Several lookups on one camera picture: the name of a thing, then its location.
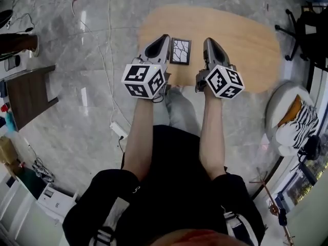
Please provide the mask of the white power strip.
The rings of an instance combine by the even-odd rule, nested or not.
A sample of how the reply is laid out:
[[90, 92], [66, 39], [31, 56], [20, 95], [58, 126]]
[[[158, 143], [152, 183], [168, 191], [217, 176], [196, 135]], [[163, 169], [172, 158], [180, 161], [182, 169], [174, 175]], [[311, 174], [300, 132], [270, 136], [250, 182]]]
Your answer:
[[126, 131], [116, 122], [112, 122], [110, 124], [110, 128], [112, 131], [114, 131], [114, 133], [116, 133], [118, 135], [118, 137], [120, 139], [125, 139], [128, 137], [128, 134], [126, 133]]

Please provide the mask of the wooden easel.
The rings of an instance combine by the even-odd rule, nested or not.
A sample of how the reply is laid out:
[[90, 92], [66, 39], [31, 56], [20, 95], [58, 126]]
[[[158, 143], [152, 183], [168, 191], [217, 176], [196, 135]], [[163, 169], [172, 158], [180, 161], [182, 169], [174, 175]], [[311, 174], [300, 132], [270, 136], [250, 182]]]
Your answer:
[[[265, 183], [265, 179], [267, 177], [268, 172], [265, 172], [265, 175], [262, 177], [261, 173], [260, 173], [260, 168], [256, 167], [258, 176], [259, 176], [259, 180], [257, 181], [249, 181], [249, 183], [252, 184], [261, 184], [261, 186], [264, 188], [264, 190], [266, 191], [266, 194], [269, 197], [269, 206], [268, 206], [268, 210], [269, 212], [273, 215], [276, 216], [277, 220], [280, 221], [282, 220], [283, 214], [281, 213], [281, 209], [278, 207], [278, 205], [275, 203], [275, 200], [273, 199], [270, 191], [267, 188], [267, 185]], [[293, 242], [293, 236], [290, 234], [287, 225], [281, 225], [281, 223], [279, 223], [279, 225], [283, 228], [284, 230], [284, 236], [286, 239], [283, 240], [283, 244], [285, 244], [286, 246], [295, 246], [294, 242]]]

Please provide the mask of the person's black shirt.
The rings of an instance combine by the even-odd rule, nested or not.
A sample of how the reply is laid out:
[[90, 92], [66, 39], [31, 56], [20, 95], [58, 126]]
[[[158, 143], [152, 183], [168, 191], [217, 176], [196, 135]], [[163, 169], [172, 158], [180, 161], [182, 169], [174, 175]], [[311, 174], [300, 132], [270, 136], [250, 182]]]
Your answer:
[[70, 246], [146, 246], [181, 229], [232, 233], [250, 246], [263, 240], [265, 227], [243, 179], [226, 173], [211, 180], [199, 160], [199, 137], [157, 125], [147, 176], [122, 169], [97, 173], [66, 215]]

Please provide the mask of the black framed branch picture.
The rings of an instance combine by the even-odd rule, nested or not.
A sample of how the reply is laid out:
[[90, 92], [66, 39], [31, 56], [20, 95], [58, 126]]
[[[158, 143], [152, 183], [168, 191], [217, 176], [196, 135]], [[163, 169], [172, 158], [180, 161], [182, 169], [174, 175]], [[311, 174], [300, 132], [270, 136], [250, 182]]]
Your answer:
[[171, 39], [170, 63], [176, 65], [189, 65], [191, 45], [191, 40], [173, 37]]

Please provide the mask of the person's grey trousers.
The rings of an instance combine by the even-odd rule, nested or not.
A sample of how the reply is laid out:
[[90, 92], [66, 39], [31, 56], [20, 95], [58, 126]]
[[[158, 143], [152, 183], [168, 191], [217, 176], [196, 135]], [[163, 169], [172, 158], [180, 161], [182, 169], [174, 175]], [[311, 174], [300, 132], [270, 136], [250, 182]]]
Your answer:
[[181, 87], [170, 88], [165, 95], [164, 124], [187, 133], [200, 136], [195, 109], [192, 103], [183, 96]]

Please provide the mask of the person's right forearm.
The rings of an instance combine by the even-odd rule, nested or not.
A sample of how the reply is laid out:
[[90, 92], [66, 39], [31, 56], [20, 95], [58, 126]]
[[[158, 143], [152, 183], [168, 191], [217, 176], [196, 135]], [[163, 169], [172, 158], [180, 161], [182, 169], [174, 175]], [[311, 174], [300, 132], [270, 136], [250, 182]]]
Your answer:
[[211, 180], [226, 173], [222, 123], [222, 101], [211, 90], [204, 90], [205, 105], [200, 135], [199, 158]]

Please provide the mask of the person's left forearm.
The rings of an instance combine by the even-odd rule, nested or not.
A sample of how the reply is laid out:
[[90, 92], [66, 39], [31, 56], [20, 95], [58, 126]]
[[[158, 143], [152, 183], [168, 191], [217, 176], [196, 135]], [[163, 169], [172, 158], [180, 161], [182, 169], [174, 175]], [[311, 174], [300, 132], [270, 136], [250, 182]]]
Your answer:
[[148, 174], [153, 148], [153, 102], [139, 98], [125, 149], [123, 169], [132, 172], [139, 181]]

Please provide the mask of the dark wooden side table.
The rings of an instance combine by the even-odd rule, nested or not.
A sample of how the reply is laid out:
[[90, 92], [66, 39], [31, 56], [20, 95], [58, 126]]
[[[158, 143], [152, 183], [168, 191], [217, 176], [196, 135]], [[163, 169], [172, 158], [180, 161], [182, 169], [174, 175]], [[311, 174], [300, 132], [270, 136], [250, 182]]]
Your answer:
[[57, 97], [48, 100], [46, 88], [46, 75], [55, 68], [24, 70], [4, 79], [16, 131], [58, 103]]

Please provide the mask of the zebra striped cushion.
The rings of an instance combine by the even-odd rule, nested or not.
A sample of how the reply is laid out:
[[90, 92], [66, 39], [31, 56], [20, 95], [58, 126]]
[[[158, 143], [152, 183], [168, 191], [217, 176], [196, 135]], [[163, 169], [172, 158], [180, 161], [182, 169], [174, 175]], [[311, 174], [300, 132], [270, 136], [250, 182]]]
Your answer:
[[293, 120], [278, 127], [276, 140], [285, 147], [298, 150], [315, 133], [318, 124], [319, 119], [315, 108], [302, 104]]

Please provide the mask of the light wooden oval table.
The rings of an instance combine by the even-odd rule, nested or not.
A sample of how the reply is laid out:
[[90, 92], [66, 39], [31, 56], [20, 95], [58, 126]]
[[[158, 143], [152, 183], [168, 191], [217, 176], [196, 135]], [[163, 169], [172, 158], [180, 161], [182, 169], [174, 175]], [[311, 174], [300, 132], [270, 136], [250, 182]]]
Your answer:
[[191, 40], [189, 64], [168, 64], [171, 85], [195, 85], [196, 74], [204, 68], [203, 42], [208, 37], [223, 47], [247, 92], [261, 93], [279, 80], [279, 42], [269, 27], [254, 20], [212, 8], [165, 5], [151, 11], [139, 27], [139, 48], [163, 34]]

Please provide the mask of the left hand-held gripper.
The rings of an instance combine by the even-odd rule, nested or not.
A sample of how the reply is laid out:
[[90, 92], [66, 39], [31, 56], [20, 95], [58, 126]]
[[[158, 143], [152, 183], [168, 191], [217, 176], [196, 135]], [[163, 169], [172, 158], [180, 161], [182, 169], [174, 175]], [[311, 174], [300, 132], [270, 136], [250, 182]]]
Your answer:
[[136, 57], [127, 64], [121, 82], [132, 97], [159, 103], [164, 99], [170, 74], [167, 72], [167, 55], [171, 38], [163, 34], [145, 49], [145, 56], [153, 58], [142, 60]]

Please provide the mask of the white round chair with cushions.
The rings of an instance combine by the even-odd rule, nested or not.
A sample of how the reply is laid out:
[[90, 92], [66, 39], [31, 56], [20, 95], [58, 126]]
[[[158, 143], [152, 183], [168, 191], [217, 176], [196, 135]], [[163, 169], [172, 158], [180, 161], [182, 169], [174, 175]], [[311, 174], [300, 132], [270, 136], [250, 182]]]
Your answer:
[[288, 109], [292, 105], [295, 97], [299, 95], [302, 104], [307, 104], [309, 106], [314, 106], [310, 94], [301, 85], [298, 85], [292, 81], [287, 81], [282, 84], [276, 91], [272, 94], [265, 113], [265, 132], [268, 140], [275, 151], [281, 156], [294, 156], [301, 149], [292, 149], [279, 144], [276, 140], [276, 131], [278, 129], [278, 123], [283, 119]]

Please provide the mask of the orange cushion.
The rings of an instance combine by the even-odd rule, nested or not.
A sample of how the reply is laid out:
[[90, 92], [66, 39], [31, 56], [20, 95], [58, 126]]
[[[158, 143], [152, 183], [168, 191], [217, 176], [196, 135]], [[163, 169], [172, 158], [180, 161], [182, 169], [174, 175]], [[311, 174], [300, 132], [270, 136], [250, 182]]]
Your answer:
[[292, 105], [288, 109], [287, 113], [283, 117], [283, 119], [278, 123], [278, 127], [282, 126], [283, 124], [285, 124], [289, 121], [293, 121], [296, 118], [296, 115], [300, 111], [301, 107], [302, 107], [302, 101], [301, 101], [300, 96], [297, 95], [295, 97]]

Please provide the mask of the white box device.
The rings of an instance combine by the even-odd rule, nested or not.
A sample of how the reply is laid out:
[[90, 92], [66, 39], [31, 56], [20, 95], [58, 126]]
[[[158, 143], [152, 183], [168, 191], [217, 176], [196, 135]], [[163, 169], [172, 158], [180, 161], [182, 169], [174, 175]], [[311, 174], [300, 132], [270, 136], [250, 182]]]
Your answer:
[[47, 215], [63, 222], [69, 210], [76, 204], [77, 196], [78, 192], [67, 195], [49, 183], [41, 192], [37, 203]]

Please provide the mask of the black office chair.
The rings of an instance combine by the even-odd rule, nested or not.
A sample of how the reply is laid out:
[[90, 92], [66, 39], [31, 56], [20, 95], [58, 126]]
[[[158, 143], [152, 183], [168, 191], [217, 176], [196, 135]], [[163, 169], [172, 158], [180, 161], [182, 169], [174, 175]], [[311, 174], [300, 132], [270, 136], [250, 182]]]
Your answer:
[[328, 60], [328, 6], [320, 13], [313, 11], [313, 7], [309, 7], [308, 11], [303, 11], [298, 19], [294, 18], [290, 10], [286, 9], [285, 12], [292, 20], [294, 31], [275, 25], [275, 30], [295, 39], [293, 51], [285, 56], [285, 60], [292, 61], [297, 49], [301, 49], [301, 59], [312, 61], [315, 67], [328, 73], [326, 63]]

